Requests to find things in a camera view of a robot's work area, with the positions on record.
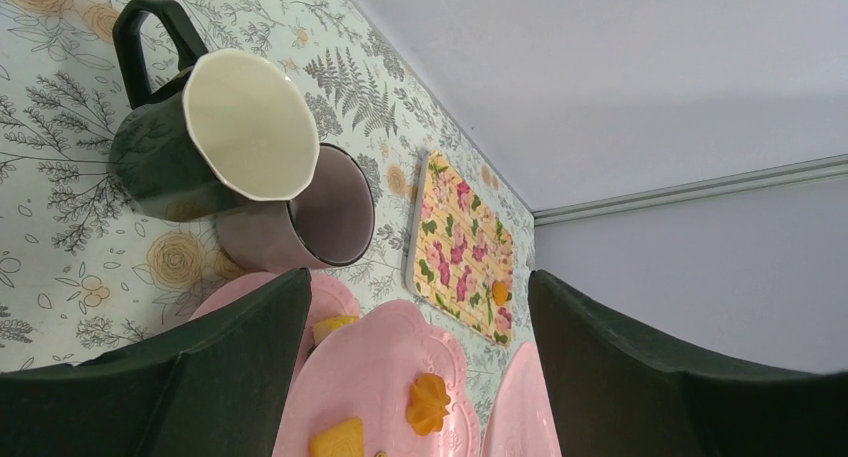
pitcher handle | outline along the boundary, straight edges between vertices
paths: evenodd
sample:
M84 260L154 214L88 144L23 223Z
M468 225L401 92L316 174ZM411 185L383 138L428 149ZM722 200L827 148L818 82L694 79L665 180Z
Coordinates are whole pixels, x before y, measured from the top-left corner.
M179 55L177 67L180 71L191 67L201 55L209 52L185 10L177 2L130 0L115 21L112 39L115 42L115 53L118 54L118 65L124 77L124 87L133 109L150 103L153 95L141 47L141 24L148 14L155 15L162 22L174 41Z

yellow tray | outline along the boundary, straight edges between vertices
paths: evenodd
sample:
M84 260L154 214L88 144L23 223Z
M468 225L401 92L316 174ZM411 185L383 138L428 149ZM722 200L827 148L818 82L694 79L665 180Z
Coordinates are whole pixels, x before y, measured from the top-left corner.
M439 152L427 158L419 188L407 285L489 340L509 346L512 235Z

floral tablecloth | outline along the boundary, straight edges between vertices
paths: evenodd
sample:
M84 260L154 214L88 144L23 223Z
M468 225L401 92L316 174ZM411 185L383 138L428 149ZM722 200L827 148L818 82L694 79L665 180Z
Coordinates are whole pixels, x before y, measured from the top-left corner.
M242 272L218 247L211 221L135 215L106 173L112 135L129 112L111 37L127 1L0 0L0 371L81 362L165 331ZM458 336L485 426L506 364L532 339L530 213L349 0L177 1L211 50L235 47L279 63L304 93L321 139L362 165L377 230L364 259L332 273L363 312L413 300ZM176 73L175 51L155 19L143 34L161 85ZM404 287L417 168L432 149L514 236L508 349Z

mug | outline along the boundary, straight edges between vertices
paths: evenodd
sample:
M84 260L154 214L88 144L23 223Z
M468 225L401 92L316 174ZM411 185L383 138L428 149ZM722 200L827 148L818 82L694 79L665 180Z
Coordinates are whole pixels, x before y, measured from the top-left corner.
M365 255L374 220L374 199L359 164L322 143L306 190L288 202L254 202L219 214L218 241L248 271L345 267Z
M179 54L179 74L151 92L140 28L148 14ZM112 30L132 112L110 149L110 170L135 210L192 220L241 200L285 201L312 181L319 139L286 74L235 49L209 52L173 0L131 0Z

white wall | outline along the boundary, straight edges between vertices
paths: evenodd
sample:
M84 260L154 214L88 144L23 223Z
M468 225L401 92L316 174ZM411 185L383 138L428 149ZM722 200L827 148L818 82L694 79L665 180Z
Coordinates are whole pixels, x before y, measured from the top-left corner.
M848 0L355 1L533 210L848 153Z
M536 229L539 268L683 340L848 368L848 179Z

